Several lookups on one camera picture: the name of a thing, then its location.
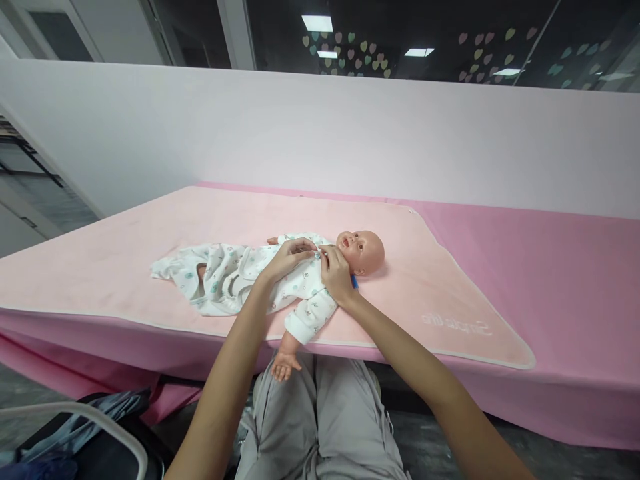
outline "baby doll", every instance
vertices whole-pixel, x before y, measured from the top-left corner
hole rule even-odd
[[[331,243],[316,233],[281,235],[267,240],[268,246],[247,247],[226,243],[207,243],[180,250],[177,257],[154,262],[151,276],[172,279],[180,291],[202,315],[236,315],[247,299],[258,274],[286,240],[308,238],[316,246]],[[345,231],[338,235],[336,247],[342,252],[354,275],[370,275],[385,259],[380,238],[371,231]],[[286,332],[273,363],[272,374],[282,380],[291,368],[301,369],[296,352],[308,343],[331,318],[336,303],[321,279],[321,262],[315,257],[304,260],[278,281],[271,292],[268,313],[281,310],[302,299],[285,318]]]

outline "doll head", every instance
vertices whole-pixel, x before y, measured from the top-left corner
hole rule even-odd
[[[335,241],[354,275],[370,275],[385,261],[385,247],[374,232],[342,232]]]

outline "glass window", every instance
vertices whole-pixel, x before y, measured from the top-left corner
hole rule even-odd
[[[66,13],[30,11],[29,14],[60,60],[93,61]]]

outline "human hand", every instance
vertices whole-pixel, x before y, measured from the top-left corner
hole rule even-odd
[[[277,282],[291,270],[293,270],[298,263],[302,260],[306,260],[315,255],[318,247],[314,242],[306,238],[298,238],[295,240],[287,240],[282,244],[278,253],[271,259],[267,267],[262,270],[262,273],[258,278],[265,278],[271,282]]]
[[[342,252],[334,245],[321,245],[320,250],[326,253],[326,255],[320,255],[322,283],[338,305],[343,306],[344,302],[358,294],[351,283],[349,264]]]
[[[271,374],[274,380],[278,382],[289,380],[292,368],[298,371],[302,370],[302,366],[298,363],[295,353],[284,353],[278,350],[278,353],[276,353],[273,359],[273,365],[271,366]]]

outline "pink blanket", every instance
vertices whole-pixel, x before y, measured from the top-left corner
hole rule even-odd
[[[386,269],[360,290],[436,353],[530,369],[526,343],[436,242],[414,210],[188,187],[2,260],[0,307],[118,317],[170,330],[226,336],[234,317],[202,317],[173,282],[151,279],[150,264],[201,243],[264,245],[266,238],[370,229],[387,252]],[[58,243],[64,242],[64,248]],[[37,275],[26,265],[46,265]],[[267,339],[280,339],[292,306],[277,312]],[[374,347],[339,309],[314,340]]]

